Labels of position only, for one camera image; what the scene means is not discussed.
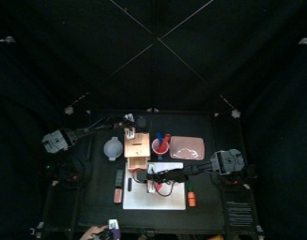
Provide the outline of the person's hand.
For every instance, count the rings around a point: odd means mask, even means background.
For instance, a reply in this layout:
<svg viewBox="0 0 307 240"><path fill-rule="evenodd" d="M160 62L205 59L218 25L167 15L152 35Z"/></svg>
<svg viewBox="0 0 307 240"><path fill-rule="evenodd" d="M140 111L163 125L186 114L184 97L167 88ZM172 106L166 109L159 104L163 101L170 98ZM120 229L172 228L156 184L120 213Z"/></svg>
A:
<svg viewBox="0 0 307 240"><path fill-rule="evenodd" d="M102 233L106 229L108 228L107 225L98 227L98 226L91 226L87 231L84 232L84 234L82 235L82 237L79 238L79 240L91 240L94 239L94 236L99 233Z"/></svg>

